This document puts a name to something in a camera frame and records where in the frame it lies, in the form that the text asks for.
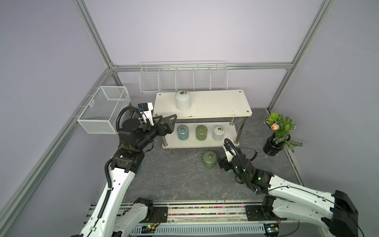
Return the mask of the large green tea canister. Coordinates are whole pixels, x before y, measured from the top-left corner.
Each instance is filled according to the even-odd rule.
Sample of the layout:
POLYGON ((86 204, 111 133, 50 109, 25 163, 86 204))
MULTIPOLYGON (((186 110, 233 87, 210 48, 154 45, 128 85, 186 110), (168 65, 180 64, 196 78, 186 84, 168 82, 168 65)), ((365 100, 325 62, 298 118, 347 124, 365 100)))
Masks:
POLYGON ((213 151, 206 151, 203 154, 203 165, 207 169, 212 169, 217 163, 217 155, 213 151))

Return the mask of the small blue tea canister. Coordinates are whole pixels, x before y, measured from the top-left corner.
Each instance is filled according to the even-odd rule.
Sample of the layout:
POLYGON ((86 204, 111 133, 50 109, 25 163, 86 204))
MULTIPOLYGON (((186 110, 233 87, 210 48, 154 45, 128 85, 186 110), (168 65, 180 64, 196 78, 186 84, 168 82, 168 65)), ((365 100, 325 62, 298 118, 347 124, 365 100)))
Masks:
POLYGON ((189 128, 186 125, 180 125, 177 128, 179 140, 185 141, 189 138, 189 128))

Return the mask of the large white tea canister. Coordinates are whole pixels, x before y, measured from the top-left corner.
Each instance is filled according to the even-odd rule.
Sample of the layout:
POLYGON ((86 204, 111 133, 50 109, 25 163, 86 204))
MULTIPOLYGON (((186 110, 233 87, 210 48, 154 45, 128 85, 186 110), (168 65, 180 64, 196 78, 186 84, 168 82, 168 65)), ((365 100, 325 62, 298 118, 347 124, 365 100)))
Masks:
POLYGON ((182 90, 175 94, 176 108, 180 111, 186 111, 191 108, 191 95, 188 91, 182 90))

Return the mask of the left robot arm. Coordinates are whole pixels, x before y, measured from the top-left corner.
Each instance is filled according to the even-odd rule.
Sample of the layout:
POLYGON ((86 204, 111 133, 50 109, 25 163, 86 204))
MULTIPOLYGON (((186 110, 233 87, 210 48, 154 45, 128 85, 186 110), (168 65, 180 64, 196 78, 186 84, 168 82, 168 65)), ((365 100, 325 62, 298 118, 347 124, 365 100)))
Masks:
POLYGON ((175 128, 176 114, 153 117, 152 111, 151 103, 142 103, 137 108, 127 106, 117 115, 117 151, 105 163, 105 187, 80 237, 127 237, 140 222, 153 219, 153 201, 138 198, 131 209, 116 220, 126 191, 145 157, 144 149, 154 144, 156 137, 172 134, 175 128))

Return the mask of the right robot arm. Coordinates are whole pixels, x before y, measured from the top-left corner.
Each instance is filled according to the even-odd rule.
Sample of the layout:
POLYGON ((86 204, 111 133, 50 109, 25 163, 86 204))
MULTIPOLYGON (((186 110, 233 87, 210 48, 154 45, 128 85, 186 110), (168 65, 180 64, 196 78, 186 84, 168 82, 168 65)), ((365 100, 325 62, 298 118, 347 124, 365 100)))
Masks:
POLYGON ((218 160, 220 168, 231 170, 237 183, 254 194, 264 195, 260 211, 263 218, 293 218, 322 227, 335 237, 364 236, 358 224, 359 212, 347 193, 313 190, 255 168, 252 159, 228 138, 223 148, 226 156, 218 160))

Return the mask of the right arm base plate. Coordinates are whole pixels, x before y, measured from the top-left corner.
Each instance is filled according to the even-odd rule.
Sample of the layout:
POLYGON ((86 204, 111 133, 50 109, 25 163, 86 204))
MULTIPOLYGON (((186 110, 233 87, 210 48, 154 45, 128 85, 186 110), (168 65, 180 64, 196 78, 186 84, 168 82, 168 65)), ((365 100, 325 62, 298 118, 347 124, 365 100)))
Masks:
POLYGON ((260 205, 246 205, 246 217, 248 221, 286 221, 287 218, 280 218, 272 211, 261 210, 260 205))

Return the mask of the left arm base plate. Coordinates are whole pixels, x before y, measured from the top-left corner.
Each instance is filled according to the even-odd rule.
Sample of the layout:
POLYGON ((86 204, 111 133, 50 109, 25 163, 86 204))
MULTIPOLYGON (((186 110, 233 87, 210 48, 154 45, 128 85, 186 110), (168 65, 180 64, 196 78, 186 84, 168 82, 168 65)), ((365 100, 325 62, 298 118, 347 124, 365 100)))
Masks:
POLYGON ((140 223, 166 223, 168 218, 168 207, 158 206, 148 210, 147 217, 140 223))

